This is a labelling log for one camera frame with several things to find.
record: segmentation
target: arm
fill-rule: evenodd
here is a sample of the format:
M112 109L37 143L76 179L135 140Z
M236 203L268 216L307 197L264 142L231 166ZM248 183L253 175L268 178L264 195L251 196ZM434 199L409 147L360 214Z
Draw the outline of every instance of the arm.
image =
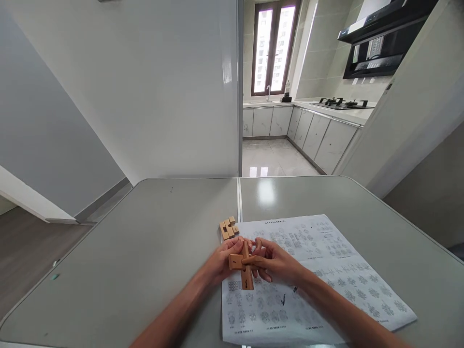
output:
M252 242L242 237L229 239L222 243L185 288L137 337L130 348L171 347L209 290L219 285L231 274L228 264L229 254L240 254L244 243L251 250Z
M304 291L356 347L407 348L407 344L304 268L278 244L256 238L253 256L243 261L258 267L261 278L272 282L266 270Z

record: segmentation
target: gas stove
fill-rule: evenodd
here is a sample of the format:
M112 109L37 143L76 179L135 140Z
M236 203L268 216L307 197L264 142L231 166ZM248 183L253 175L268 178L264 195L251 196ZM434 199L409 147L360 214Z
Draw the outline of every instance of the gas stove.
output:
M318 103L313 105L323 106L335 110L348 110L348 109L373 109L373 106L367 106L367 101L346 101L343 98L322 98Z

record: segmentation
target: hand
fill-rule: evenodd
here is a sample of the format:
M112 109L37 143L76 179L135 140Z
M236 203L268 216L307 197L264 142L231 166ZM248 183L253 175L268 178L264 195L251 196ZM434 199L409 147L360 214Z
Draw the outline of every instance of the hand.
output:
M256 278L259 273L261 278L269 283L272 282L272 277L267 270L292 285L297 285L305 272L309 272L278 244L263 238L256 238L255 251L242 263L256 266L257 270L252 271L253 276Z
M229 255L241 254L244 245L251 252L254 242L241 236L224 241L209 257L200 272L209 277L213 285L219 285L232 274L229 269Z

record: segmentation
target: brown window frame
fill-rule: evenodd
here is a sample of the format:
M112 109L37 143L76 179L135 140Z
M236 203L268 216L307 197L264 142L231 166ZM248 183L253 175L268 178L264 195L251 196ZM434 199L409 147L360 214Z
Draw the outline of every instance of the brown window frame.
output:
M251 69L251 96L265 96L268 95L269 92L264 89L264 92L255 92L255 71L256 71L256 54L258 51L258 18L260 11L266 11L272 9L272 23L271 23L271 36L269 38L269 52L268 52L268 62L267 62L267 72L266 72L266 80L264 82L265 86L272 86L272 72L274 71L274 63L276 59L276 55L271 52L276 51L277 47L277 33L278 33L278 26L280 20L280 11L284 7L289 7L294 5L295 6L295 13L293 18L293 24L291 27L291 35L290 35L290 42L289 42L289 50L287 52L287 62L285 63L285 70L284 70L284 78L282 80L282 88L281 90L271 91L271 95L277 94L284 94L285 92L285 84L287 83L287 78L290 69L290 61L291 61L291 53L293 50L293 42L295 39L296 27L298 22L298 17L300 14L300 3L301 0L281 0L281 1L273 1L273 2L264 2L264 3L257 3L255 5L255 29L253 33L253 62L252 62L252 69Z

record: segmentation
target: countertop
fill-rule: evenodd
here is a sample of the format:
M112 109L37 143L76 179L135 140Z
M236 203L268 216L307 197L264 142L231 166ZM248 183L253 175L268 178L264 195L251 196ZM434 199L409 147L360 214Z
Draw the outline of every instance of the countertop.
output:
M249 102L243 103L243 108L256 108L256 107L269 107L269 106L283 106L283 105L293 105L293 106L298 106L302 107L304 109L316 111L318 113L332 116L341 120L353 122L356 124L360 124L364 126L374 111L374 109L351 109L351 110L334 110L334 109L329 109L325 108L322 106L317 106L314 105L314 103L319 102L319 99L314 100L296 100L292 102L279 102L279 101L270 101L270 102L264 102L264 103L253 103L250 104ZM375 107L377 103L369 103L368 106L373 106Z
M418 316L395 335L462 346L464 264L355 181L324 175L140 182L0 323L0 347L128 347L219 245L219 221L316 214ZM182 336L184 348L235 347L221 340L220 287Z

